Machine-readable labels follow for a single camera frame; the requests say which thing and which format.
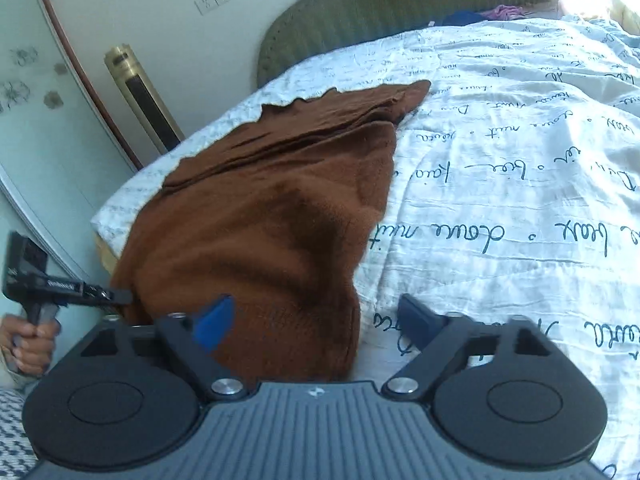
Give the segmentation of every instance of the human hand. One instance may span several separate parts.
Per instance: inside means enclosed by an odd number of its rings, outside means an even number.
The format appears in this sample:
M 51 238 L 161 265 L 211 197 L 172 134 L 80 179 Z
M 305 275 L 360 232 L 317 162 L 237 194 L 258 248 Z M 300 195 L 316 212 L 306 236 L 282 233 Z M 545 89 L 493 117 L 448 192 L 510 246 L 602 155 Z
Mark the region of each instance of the human hand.
M 5 315 L 0 324 L 0 347 L 5 361 L 15 362 L 26 375 L 42 375 L 49 368 L 59 333 L 60 323 L 55 319 L 34 326 L 21 317 Z

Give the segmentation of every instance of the pink cloth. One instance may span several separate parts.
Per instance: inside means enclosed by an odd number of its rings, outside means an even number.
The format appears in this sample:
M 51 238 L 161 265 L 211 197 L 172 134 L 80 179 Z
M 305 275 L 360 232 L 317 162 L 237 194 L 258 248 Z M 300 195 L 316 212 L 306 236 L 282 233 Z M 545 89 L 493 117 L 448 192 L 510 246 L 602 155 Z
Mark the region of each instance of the pink cloth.
M 486 10 L 485 12 L 481 12 L 486 19 L 488 20 L 501 20 L 503 22 L 508 22 L 509 20 L 519 20 L 524 18 L 524 11 L 522 7 L 513 7 L 507 5 L 498 5 L 493 10 Z

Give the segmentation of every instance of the brown garment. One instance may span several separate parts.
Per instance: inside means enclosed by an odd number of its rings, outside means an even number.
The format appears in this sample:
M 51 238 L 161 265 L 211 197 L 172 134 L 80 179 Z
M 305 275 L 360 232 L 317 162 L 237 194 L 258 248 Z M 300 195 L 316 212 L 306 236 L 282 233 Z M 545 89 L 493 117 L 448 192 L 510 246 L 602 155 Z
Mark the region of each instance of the brown garment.
M 264 105 L 185 158 L 142 209 L 112 285 L 133 323 L 236 300 L 215 352 L 247 380 L 340 380 L 358 345 L 353 273 L 386 207 L 395 126 L 431 83 Z

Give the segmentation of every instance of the wooden trim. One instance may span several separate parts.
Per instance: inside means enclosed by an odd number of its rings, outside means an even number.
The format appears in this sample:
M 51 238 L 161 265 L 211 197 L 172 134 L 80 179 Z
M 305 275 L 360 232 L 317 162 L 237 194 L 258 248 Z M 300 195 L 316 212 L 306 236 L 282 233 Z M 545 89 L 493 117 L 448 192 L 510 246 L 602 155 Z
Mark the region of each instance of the wooden trim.
M 74 52 L 73 48 L 71 47 L 71 44 L 69 43 L 69 39 L 66 36 L 65 31 L 62 28 L 62 25 L 60 25 L 60 21 L 58 20 L 58 17 L 56 16 L 55 11 L 53 10 L 53 5 L 51 4 L 51 0 L 42 0 L 42 3 L 44 4 L 45 9 L 47 9 L 47 14 L 49 15 L 49 19 L 51 20 L 53 28 L 55 29 L 56 34 L 58 35 L 58 38 L 60 38 L 60 43 L 62 43 L 62 46 L 65 49 L 66 55 L 68 56 L 69 60 L 71 61 L 71 65 L 74 67 L 74 70 L 78 74 L 78 77 L 80 78 L 80 81 L 82 82 L 82 84 L 84 85 L 84 88 L 86 89 L 87 93 L 89 94 L 89 97 L 94 102 L 94 105 L 97 108 L 97 110 L 100 112 L 100 115 L 104 119 L 104 122 L 107 123 L 107 126 L 109 127 L 109 129 L 113 133 L 113 136 L 116 138 L 116 140 L 118 141 L 118 143 L 120 144 L 120 146 L 122 147 L 124 152 L 127 154 L 129 159 L 132 161 L 133 165 L 138 170 L 141 170 L 142 169 L 142 164 L 140 163 L 140 160 L 138 160 L 136 154 L 131 149 L 131 146 L 129 146 L 129 143 L 126 141 L 126 139 L 122 135 L 121 131 L 116 126 L 116 123 L 113 122 L 113 119 L 111 119 L 111 116 L 109 115 L 109 113 L 107 111 L 107 108 L 105 108 L 103 102 L 98 97 L 98 94 L 95 91 L 94 86 L 89 81 L 89 78 L 87 77 L 86 73 L 84 72 L 84 69 L 82 68 L 82 65 L 80 65 L 80 61 L 78 60 L 78 56 L 76 56 L 76 53 Z

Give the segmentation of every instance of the white bed sheet with black writing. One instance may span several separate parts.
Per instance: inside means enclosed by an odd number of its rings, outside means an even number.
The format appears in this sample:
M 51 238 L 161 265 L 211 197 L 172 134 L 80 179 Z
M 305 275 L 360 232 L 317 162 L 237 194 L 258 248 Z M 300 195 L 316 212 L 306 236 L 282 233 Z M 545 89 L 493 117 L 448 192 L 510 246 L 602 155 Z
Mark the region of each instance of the white bed sheet with black writing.
M 386 214 L 354 277 L 353 377 L 380 384 L 416 355 L 396 321 L 404 292 L 484 322 L 524 314 L 607 401 L 595 463 L 639 480 L 640 38 L 613 22 L 435 27 L 306 60 L 137 174 L 94 227 L 120 254 L 180 158 L 264 103 L 425 78 L 433 86 L 398 128 Z

